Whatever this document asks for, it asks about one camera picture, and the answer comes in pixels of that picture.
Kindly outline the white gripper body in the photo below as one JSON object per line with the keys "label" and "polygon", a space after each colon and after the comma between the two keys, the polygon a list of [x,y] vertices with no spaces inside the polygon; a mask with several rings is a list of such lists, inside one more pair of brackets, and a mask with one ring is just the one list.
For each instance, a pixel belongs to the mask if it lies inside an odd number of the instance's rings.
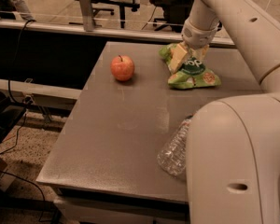
{"label": "white gripper body", "polygon": [[181,32],[183,41],[192,49],[201,49],[209,45],[217,32],[217,27],[206,30],[196,27],[189,19],[186,19]]}

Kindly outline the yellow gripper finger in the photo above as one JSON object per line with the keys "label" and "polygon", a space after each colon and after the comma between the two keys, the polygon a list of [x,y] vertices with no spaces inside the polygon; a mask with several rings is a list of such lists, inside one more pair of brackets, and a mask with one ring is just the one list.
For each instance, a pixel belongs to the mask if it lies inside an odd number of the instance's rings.
{"label": "yellow gripper finger", "polygon": [[204,57],[206,56],[206,53],[207,53],[208,49],[209,49],[208,46],[204,46],[203,48],[198,49],[198,50],[196,51],[196,58],[197,58],[198,60],[203,60]]}
{"label": "yellow gripper finger", "polygon": [[171,73],[174,74],[189,57],[189,48],[185,43],[178,43],[174,49],[171,49],[171,52],[172,59],[169,63],[169,69]]}

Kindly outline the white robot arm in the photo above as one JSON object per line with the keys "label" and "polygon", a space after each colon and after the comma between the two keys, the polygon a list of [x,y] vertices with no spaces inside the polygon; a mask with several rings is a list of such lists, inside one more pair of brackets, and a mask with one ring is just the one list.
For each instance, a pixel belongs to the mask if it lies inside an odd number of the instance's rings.
{"label": "white robot arm", "polygon": [[190,224],[280,224],[280,22],[252,0],[195,0],[182,38],[199,49],[217,22],[262,92],[216,100],[192,118]]}

